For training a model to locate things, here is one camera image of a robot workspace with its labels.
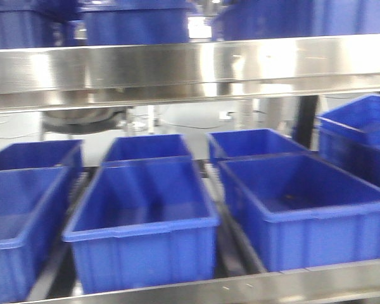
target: metal leg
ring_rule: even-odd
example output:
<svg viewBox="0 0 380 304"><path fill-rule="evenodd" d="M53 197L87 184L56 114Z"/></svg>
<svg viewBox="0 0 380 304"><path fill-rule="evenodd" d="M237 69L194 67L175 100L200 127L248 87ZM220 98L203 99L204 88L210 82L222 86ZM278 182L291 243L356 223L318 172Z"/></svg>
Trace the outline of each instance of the metal leg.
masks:
<svg viewBox="0 0 380 304"><path fill-rule="evenodd" d="M312 130L314 128L317 104L317 95L303 96L298 102L298 114L296 117L293 139L307 148L311 147Z"/></svg>

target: plastic crate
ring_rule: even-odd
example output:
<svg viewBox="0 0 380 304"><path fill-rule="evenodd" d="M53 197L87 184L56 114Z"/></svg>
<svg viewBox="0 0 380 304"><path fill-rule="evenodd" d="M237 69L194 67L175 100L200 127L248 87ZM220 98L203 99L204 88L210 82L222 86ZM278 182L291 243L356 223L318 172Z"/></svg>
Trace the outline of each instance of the plastic crate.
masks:
<svg viewBox="0 0 380 304"><path fill-rule="evenodd" d="M118 166L122 161L147 158L184 158L191 159L183 135L150 135L118 137L108 150L103 166Z"/></svg>
<svg viewBox="0 0 380 304"><path fill-rule="evenodd" d="M212 21L213 40L310 35L312 0L242 0Z"/></svg>
<svg viewBox="0 0 380 304"><path fill-rule="evenodd" d="M0 170L67 166L76 178L83 170L81 140L19 142L0 151Z"/></svg>
<svg viewBox="0 0 380 304"><path fill-rule="evenodd" d="M0 0L0 49L59 46L57 30L76 10L76 0Z"/></svg>
<svg viewBox="0 0 380 304"><path fill-rule="evenodd" d="M323 129L357 143L380 145L380 95L367 95L319 116Z"/></svg>
<svg viewBox="0 0 380 304"><path fill-rule="evenodd" d="M189 40L186 0L83 0L88 45L163 44Z"/></svg>
<svg viewBox="0 0 380 304"><path fill-rule="evenodd" d="M312 35L380 34L380 0L315 0Z"/></svg>
<svg viewBox="0 0 380 304"><path fill-rule="evenodd" d="M242 156L308 152L306 148L271 129L214 132L208 135L210 162Z"/></svg>
<svg viewBox="0 0 380 304"><path fill-rule="evenodd" d="M191 161L100 170L63 234L85 293L212 278L219 218Z"/></svg>
<svg viewBox="0 0 380 304"><path fill-rule="evenodd" d="M333 165L380 187L380 146L365 146L320 128L319 155Z"/></svg>
<svg viewBox="0 0 380 304"><path fill-rule="evenodd" d="M242 207L236 218L269 271L380 258L380 188L307 155L220 166L225 199Z"/></svg>
<svg viewBox="0 0 380 304"><path fill-rule="evenodd" d="M380 0L241 0L212 32L215 40L380 34Z"/></svg>
<svg viewBox="0 0 380 304"><path fill-rule="evenodd" d="M23 301L68 208L66 168L0 172L0 303Z"/></svg>

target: metal shelf rail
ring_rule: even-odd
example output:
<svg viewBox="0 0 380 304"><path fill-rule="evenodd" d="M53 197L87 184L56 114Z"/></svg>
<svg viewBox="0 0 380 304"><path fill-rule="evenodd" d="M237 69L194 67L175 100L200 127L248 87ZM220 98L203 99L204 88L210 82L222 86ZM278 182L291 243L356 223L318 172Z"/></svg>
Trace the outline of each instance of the metal shelf rail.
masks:
<svg viewBox="0 0 380 304"><path fill-rule="evenodd" d="M380 91L380 34L0 50L0 112Z"/></svg>

